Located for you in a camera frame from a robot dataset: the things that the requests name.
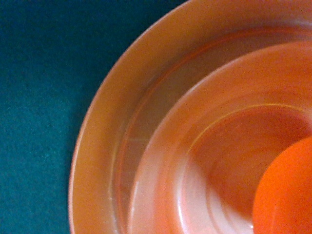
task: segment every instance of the teal felt surface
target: teal felt surface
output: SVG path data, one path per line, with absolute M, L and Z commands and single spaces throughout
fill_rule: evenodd
M 87 108 L 127 47 L 183 2 L 0 1 L 0 234 L 69 233 Z

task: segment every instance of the orange plastic bowl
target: orange plastic bowl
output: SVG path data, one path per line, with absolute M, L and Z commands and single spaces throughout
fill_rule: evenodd
M 312 232 L 312 136 L 283 151 L 265 171 L 253 204 L 255 234 Z
M 174 104 L 233 59 L 311 40 L 311 22 L 309 0 L 191 0 L 148 29 L 105 78 L 81 127 L 69 182 L 71 233 L 126 233 L 137 167 Z
M 143 154 L 128 234 L 252 234 L 261 176 L 312 135 L 311 90 L 312 42 L 258 50 L 204 78 Z

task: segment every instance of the felt tablecloth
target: felt tablecloth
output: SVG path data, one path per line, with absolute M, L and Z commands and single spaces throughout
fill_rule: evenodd
M 69 233 L 87 108 L 127 47 L 183 2 L 0 2 L 0 234 Z

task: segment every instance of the plastic dish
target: plastic dish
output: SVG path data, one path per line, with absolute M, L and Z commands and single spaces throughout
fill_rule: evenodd
M 105 78 L 81 127 L 69 186 L 71 233 L 126 233 L 138 164 L 174 104 L 233 59 L 311 40 L 311 23 L 308 0 L 191 0 L 147 30 Z
M 291 145 L 267 168 L 253 203 L 255 234 L 312 231 L 312 136 Z
M 268 165 L 312 135 L 311 74 L 312 43 L 287 43 L 240 57 L 187 92 L 143 154 L 128 234 L 252 234 Z

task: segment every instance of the orange plate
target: orange plate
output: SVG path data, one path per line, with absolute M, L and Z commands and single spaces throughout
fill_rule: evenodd
M 191 0 L 148 29 L 112 68 L 81 127 L 69 186 L 71 233 L 124 233 L 138 163 L 176 101 L 241 55 L 311 40 L 311 22 L 309 0 Z

